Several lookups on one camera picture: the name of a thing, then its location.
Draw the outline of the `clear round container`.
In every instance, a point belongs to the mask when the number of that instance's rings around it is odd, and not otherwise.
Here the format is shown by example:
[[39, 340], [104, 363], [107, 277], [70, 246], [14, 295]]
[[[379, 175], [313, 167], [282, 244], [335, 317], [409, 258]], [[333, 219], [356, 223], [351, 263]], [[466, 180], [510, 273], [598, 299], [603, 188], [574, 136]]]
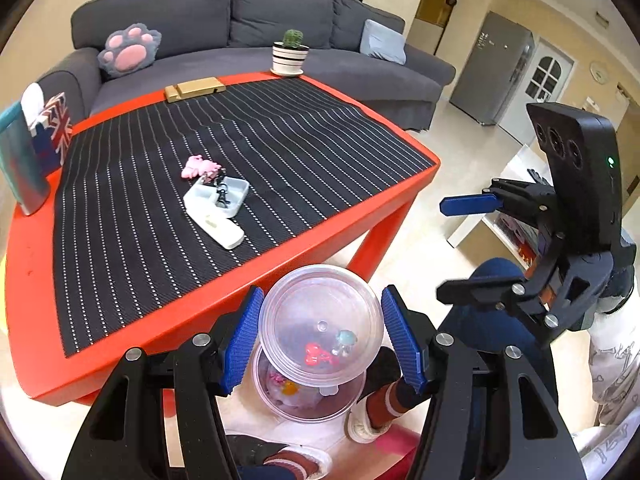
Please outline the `clear round container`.
[[378, 296], [340, 266], [312, 264], [267, 292], [258, 336], [269, 363], [296, 384], [331, 394], [363, 374], [384, 335]]

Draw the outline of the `white tray lid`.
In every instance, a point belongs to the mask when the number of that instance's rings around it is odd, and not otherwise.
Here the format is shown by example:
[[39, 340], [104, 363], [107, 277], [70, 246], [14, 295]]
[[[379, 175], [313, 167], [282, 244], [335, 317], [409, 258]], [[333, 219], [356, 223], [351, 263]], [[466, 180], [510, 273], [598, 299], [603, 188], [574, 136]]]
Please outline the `white tray lid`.
[[226, 218], [217, 208], [202, 200], [186, 205], [188, 216], [218, 245], [232, 250], [242, 243], [244, 231]]

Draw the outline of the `white divided tray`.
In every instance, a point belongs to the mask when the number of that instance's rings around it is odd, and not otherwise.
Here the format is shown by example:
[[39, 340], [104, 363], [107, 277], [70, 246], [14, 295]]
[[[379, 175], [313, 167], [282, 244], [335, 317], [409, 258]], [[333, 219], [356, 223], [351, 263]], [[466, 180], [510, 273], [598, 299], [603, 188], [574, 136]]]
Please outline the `white divided tray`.
[[183, 195], [184, 208], [199, 212], [216, 210], [224, 218], [234, 218], [250, 190], [247, 180], [225, 177], [221, 185], [204, 182], [200, 177]]

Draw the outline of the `black binder clips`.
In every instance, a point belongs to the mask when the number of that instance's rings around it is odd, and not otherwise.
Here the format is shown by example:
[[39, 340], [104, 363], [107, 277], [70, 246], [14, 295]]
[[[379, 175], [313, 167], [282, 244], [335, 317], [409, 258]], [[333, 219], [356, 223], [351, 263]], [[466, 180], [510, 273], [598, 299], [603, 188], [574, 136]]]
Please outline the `black binder clips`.
[[228, 184], [226, 183], [227, 173], [224, 168], [218, 170], [218, 174], [213, 180], [217, 197], [215, 200], [215, 204], [220, 208], [227, 208], [230, 205], [230, 200], [228, 199]]

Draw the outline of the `pink pig toy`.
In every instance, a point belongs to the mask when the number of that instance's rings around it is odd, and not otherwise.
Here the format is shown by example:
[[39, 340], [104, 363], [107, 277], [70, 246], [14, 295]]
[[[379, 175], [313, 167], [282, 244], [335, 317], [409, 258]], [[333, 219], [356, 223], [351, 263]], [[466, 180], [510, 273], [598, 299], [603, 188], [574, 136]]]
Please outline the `pink pig toy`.
[[215, 179], [222, 167], [218, 162], [205, 159], [202, 155], [192, 155], [181, 170], [181, 177], [186, 180], [204, 178], [206, 181]]

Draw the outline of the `white low shelf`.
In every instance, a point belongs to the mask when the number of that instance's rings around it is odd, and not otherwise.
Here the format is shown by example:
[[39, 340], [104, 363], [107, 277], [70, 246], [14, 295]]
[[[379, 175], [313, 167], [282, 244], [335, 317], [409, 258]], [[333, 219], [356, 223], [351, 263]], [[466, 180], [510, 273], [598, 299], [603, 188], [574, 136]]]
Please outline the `white low shelf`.
[[[499, 174], [500, 179], [534, 182], [530, 170], [548, 182], [551, 174], [548, 165], [529, 146], [523, 145]], [[527, 269], [538, 255], [537, 231], [524, 226], [523, 222], [508, 220], [502, 212], [471, 214], [447, 238], [448, 244], [458, 247], [479, 225], [486, 228], [500, 240], [523, 269]]]

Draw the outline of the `black shoe foot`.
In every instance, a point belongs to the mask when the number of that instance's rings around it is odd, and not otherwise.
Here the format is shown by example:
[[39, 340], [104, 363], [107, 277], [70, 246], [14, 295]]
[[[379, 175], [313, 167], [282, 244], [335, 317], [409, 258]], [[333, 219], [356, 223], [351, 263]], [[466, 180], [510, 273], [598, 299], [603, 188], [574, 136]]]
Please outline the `black shoe foot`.
[[269, 442], [248, 434], [227, 434], [227, 442], [242, 480], [323, 479], [332, 458], [320, 448]]

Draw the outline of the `white slipper foot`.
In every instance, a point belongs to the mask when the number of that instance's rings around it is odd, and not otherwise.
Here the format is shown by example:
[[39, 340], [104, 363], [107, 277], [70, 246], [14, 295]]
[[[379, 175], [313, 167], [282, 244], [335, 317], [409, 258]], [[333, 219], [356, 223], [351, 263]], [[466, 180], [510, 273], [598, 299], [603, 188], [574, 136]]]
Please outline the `white slipper foot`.
[[366, 383], [345, 422], [346, 436], [369, 444], [385, 434], [403, 414], [428, 399], [417, 394], [403, 374], [393, 349], [382, 347], [367, 368]]

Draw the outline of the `white door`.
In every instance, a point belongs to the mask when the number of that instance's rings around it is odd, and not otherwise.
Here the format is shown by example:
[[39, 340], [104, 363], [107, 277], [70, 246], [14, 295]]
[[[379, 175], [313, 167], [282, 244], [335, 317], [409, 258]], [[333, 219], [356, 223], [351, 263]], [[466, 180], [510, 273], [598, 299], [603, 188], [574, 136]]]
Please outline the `white door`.
[[574, 62], [568, 55], [540, 38], [501, 115], [499, 126], [518, 143], [532, 144], [536, 134], [527, 114], [527, 104], [556, 102], [573, 66]]

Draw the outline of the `red table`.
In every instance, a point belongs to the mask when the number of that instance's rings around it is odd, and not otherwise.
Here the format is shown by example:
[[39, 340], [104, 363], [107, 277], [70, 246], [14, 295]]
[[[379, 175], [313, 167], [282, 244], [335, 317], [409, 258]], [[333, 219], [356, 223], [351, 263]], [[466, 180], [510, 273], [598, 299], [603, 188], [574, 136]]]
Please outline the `red table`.
[[[186, 214], [181, 171], [200, 155], [250, 186], [222, 248]], [[309, 77], [224, 77], [224, 90], [138, 96], [80, 122], [34, 214], [6, 251], [6, 322], [24, 393], [87, 400], [132, 347], [177, 347], [298, 266], [353, 242], [370, 278], [438, 157], [411, 134]]]

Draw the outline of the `potted cactus striped pot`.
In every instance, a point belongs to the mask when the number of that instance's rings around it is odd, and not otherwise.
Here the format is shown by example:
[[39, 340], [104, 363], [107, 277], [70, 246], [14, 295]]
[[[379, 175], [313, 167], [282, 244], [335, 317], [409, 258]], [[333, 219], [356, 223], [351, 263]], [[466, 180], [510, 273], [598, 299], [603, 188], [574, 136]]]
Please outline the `potted cactus striped pot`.
[[289, 29], [281, 41], [273, 43], [271, 73], [280, 77], [303, 75], [303, 64], [309, 52], [303, 40], [304, 34], [300, 30]]

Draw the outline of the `wooden block stand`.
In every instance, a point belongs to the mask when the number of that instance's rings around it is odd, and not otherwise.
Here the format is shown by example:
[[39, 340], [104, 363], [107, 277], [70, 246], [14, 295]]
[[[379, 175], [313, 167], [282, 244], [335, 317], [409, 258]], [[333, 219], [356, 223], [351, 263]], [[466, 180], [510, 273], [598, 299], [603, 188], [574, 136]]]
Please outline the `wooden block stand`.
[[165, 98], [168, 103], [175, 103], [200, 96], [210, 96], [214, 93], [224, 92], [224, 90], [226, 90], [226, 86], [218, 78], [207, 77], [167, 86]]

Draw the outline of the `teal thermos bottle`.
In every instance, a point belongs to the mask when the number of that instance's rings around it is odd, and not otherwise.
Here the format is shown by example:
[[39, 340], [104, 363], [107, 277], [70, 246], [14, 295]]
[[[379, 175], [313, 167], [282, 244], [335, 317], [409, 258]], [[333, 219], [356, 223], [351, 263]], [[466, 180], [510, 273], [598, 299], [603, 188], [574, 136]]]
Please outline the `teal thermos bottle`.
[[1, 113], [1, 170], [25, 216], [37, 212], [50, 194], [20, 102]]

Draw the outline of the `union jack tissue box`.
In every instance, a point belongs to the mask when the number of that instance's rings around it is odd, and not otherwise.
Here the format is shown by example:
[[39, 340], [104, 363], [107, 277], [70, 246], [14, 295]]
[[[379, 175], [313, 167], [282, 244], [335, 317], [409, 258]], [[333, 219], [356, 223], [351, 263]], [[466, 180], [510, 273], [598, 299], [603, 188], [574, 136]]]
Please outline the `union jack tissue box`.
[[47, 177], [64, 165], [70, 147], [72, 122], [65, 93], [46, 101], [40, 84], [32, 82], [23, 92], [21, 107], [42, 174]]

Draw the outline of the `paw shaped cushion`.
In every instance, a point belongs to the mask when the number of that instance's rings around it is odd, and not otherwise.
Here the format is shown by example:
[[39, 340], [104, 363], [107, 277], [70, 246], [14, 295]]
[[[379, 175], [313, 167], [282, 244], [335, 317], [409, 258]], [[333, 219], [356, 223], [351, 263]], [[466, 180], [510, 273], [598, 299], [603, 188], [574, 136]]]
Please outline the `paw shaped cushion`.
[[96, 58], [107, 76], [119, 78], [151, 66], [161, 42], [162, 34], [158, 30], [134, 23], [112, 32]]

